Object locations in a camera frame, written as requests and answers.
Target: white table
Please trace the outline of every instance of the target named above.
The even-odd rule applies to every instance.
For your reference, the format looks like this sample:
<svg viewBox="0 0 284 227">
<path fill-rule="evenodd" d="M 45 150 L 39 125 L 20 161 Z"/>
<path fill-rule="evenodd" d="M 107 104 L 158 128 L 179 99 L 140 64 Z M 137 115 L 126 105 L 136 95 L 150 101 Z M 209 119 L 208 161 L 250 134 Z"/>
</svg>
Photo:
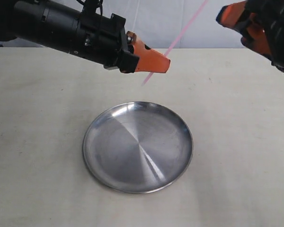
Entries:
<svg viewBox="0 0 284 227">
<path fill-rule="evenodd" d="M 167 74 L 121 74 L 47 48 L 0 48 L 0 227 L 284 227 L 284 74 L 240 50 L 174 50 Z M 87 172 L 102 111 L 151 101 L 195 149 L 170 187 L 127 195 Z"/>
</svg>

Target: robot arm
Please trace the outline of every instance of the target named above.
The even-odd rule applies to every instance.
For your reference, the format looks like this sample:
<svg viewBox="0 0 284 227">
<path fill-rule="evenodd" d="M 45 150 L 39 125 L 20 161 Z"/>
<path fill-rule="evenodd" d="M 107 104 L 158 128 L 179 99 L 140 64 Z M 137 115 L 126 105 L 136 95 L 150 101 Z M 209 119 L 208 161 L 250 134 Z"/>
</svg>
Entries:
<svg viewBox="0 0 284 227">
<path fill-rule="evenodd" d="M 224 6 L 216 21 L 284 72 L 284 0 L 246 0 Z"/>
<path fill-rule="evenodd" d="M 0 41 L 22 38 L 122 73 L 167 72 L 170 60 L 126 33 L 125 18 L 102 15 L 103 0 L 79 2 L 82 12 L 50 0 L 0 0 Z"/>
</svg>

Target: stainless steel plate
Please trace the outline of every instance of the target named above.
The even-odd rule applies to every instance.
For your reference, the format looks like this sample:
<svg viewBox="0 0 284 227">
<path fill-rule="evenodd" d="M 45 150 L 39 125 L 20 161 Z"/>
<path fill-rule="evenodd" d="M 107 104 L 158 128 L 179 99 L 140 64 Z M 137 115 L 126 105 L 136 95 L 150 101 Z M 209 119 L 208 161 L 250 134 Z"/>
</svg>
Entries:
<svg viewBox="0 0 284 227">
<path fill-rule="evenodd" d="M 90 125 L 83 156 L 104 185 L 126 193 L 158 191 L 190 164 L 193 139 L 184 121 L 154 103 L 131 102 L 102 113 Z"/>
</svg>

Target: white backdrop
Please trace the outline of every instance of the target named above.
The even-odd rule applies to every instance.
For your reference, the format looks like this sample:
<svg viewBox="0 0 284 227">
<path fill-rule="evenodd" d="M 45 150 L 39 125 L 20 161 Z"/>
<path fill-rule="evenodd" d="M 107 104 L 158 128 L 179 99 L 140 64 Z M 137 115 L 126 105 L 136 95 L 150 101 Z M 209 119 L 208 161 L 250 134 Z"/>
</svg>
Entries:
<svg viewBox="0 0 284 227">
<path fill-rule="evenodd" d="M 81 10 L 76 0 L 55 0 Z M 116 13 L 127 19 L 133 30 L 152 48 L 167 48 L 204 0 L 104 0 L 104 15 Z M 235 0 L 209 0 L 203 12 L 187 30 L 176 48 L 240 48 L 240 35 L 215 21 L 224 5 Z M 16 40 L 6 46 L 35 46 Z"/>
</svg>

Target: pink straw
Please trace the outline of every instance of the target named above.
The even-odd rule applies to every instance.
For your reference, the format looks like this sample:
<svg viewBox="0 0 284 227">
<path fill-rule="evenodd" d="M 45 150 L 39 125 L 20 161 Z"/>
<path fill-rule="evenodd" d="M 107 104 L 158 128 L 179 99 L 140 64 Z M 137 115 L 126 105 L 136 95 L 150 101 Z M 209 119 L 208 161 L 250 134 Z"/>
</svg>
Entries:
<svg viewBox="0 0 284 227">
<path fill-rule="evenodd" d="M 175 41 L 170 45 L 170 47 L 167 49 L 167 51 L 165 52 L 164 56 L 166 57 L 171 50 L 175 47 L 175 45 L 177 44 L 177 42 L 179 42 L 179 40 L 181 39 L 181 37 L 184 35 L 184 33 L 186 32 L 186 30 L 189 28 L 189 26 L 193 23 L 193 21 L 197 18 L 197 16 L 202 12 L 203 8 L 205 7 L 205 5 L 207 4 L 208 0 L 205 0 L 202 5 L 200 6 L 200 8 L 198 9 L 198 11 L 193 15 L 193 17 L 189 20 L 188 24 L 182 29 L 181 33 L 177 36 L 177 38 L 175 39 Z M 151 78 L 151 76 L 153 75 L 153 72 L 149 73 L 148 76 L 145 78 L 145 80 L 142 83 L 142 86 L 145 85 L 147 83 L 147 81 Z"/>
</svg>

